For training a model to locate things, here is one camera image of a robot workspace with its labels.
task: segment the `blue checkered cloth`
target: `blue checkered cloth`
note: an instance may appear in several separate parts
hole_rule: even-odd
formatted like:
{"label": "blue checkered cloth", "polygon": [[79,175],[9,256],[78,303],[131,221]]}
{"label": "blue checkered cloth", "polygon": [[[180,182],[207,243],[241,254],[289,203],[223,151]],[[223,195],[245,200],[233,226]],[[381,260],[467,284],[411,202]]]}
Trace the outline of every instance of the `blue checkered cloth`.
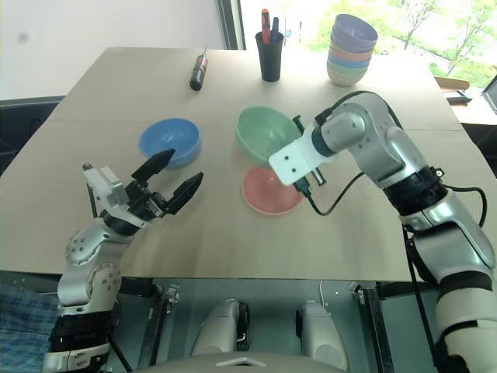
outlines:
{"label": "blue checkered cloth", "polygon": [[0,370],[40,371],[57,298],[0,284]]}

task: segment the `red pen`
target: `red pen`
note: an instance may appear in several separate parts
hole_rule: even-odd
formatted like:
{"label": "red pen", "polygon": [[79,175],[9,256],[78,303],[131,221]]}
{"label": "red pen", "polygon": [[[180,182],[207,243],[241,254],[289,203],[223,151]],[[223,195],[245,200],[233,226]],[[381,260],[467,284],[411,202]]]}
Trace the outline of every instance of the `red pen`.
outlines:
{"label": "red pen", "polygon": [[262,42],[264,44],[269,44],[271,39],[271,32],[269,29],[271,28],[271,23],[269,21],[269,10],[262,10]]}

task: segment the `table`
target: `table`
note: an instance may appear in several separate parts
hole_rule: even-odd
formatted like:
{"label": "table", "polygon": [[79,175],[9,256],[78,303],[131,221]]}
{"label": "table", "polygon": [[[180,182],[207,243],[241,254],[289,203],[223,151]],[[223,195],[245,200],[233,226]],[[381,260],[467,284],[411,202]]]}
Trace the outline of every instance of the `table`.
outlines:
{"label": "table", "polygon": [[[194,92],[188,81],[198,54],[115,47],[99,57],[2,177],[1,270],[62,272],[68,238],[91,218],[81,165],[110,166],[128,183],[144,161],[140,133],[157,120],[185,117],[199,126],[203,151],[189,166],[155,176],[151,188],[167,196],[199,171],[203,184],[176,216],[137,234],[123,256],[125,276],[408,280],[396,212],[366,178],[327,218],[306,203],[285,216],[262,216],[242,200],[242,180],[253,166],[235,143],[245,107],[267,105],[308,122],[358,89],[389,102],[429,163],[446,171],[447,183],[485,189],[485,232],[497,245],[495,177],[417,60],[375,57],[363,81],[340,88],[328,80],[325,62],[310,55],[283,56],[281,80],[267,83],[256,54],[209,51],[205,83]],[[322,172],[328,183],[313,195],[324,207],[358,168],[344,153]],[[478,195],[461,198],[478,220]]]}

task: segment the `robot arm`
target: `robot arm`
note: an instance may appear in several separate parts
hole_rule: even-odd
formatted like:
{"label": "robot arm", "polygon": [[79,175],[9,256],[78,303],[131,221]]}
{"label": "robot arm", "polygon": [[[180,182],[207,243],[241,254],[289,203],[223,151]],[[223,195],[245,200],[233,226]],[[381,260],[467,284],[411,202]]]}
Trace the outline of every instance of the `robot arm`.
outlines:
{"label": "robot arm", "polygon": [[120,288],[120,258],[140,228],[154,218],[175,214],[195,194],[203,174],[184,182],[166,200],[148,189],[148,179],[172,157],[154,155],[126,186],[108,168],[84,165],[84,175],[103,213],[71,237],[66,270],[59,281],[59,316],[50,336],[43,372],[99,372],[108,353],[112,310]]}
{"label": "robot arm", "polygon": [[372,92],[355,92],[315,118],[301,138],[269,158],[290,185],[349,150],[387,195],[413,233],[409,256],[420,276],[440,286],[436,306],[440,371],[497,371],[495,255],[457,195],[440,182],[390,107]]}

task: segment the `pastel bowl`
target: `pastel bowl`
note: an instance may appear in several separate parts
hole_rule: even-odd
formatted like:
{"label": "pastel bowl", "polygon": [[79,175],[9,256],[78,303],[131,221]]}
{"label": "pastel bowl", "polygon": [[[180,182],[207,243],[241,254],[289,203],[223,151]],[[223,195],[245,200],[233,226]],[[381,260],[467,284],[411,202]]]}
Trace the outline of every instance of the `pastel bowl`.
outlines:
{"label": "pastel bowl", "polygon": [[275,172],[265,167],[255,167],[248,172],[242,194],[251,208],[267,215],[286,214],[303,200],[293,185],[283,185]]}
{"label": "pastel bowl", "polygon": [[327,66],[328,77],[332,81],[333,84],[340,85],[342,87],[347,87],[350,85],[356,84],[359,80],[365,76],[366,72],[362,72],[360,74],[340,74],[336,72],[334,69]]}
{"label": "pastel bowl", "polygon": [[161,120],[143,131],[138,148],[147,158],[173,148],[175,152],[167,167],[185,166],[200,154],[200,132],[198,127],[187,119]]}
{"label": "pastel bowl", "polygon": [[371,58],[368,58],[363,61],[347,61],[335,57],[333,53],[328,53],[328,61],[337,64],[338,66],[343,66],[344,68],[365,68],[369,66]]}
{"label": "pastel bowl", "polygon": [[335,34],[348,44],[371,47],[378,41],[377,31],[368,22],[351,14],[338,14],[333,28]]}
{"label": "pastel bowl", "polygon": [[331,62],[330,60],[328,60],[326,62],[326,66],[328,66],[328,68],[331,68],[335,72],[338,72],[339,74],[342,74],[342,75],[363,74],[364,72],[366,72],[367,68],[369,67],[369,66],[366,66],[364,68],[344,68],[343,66],[340,66],[334,62]]}
{"label": "pastel bowl", "polygon": [[337,47],[334,47],[333,45],[330,44],[328,53],[333,54],[333,56],[337,58],[341,58],[346,61],[364,61],[373,55],[374,50],[371,50],[369,52],[363,52],[363,53],[350,53],[347,51],[344,51],[342,49],[339,49]]}
{"label": "pastel bowl", "polygon": [[351,52],[351,53],[369,52],[372,49],[374,49],[374,45],[375,45],[375,44],[373,44],[373,46],[365,47],[365,46],[360,46],[357,44],[350,44],[350,43],[344,41],[343,39],[341,39],[338,35],[336,35],[335,29],[333,29],[333,31],[332,31],[331,41],[336,46],[338,46],[340,49],[343,49],[344,51]]}
{"label": "pastel bowl", "polygon": [[235,132],[240,146],[261,166],[267,166],[270,155],[301,136],[291,119],[265,106],[243,110]]}

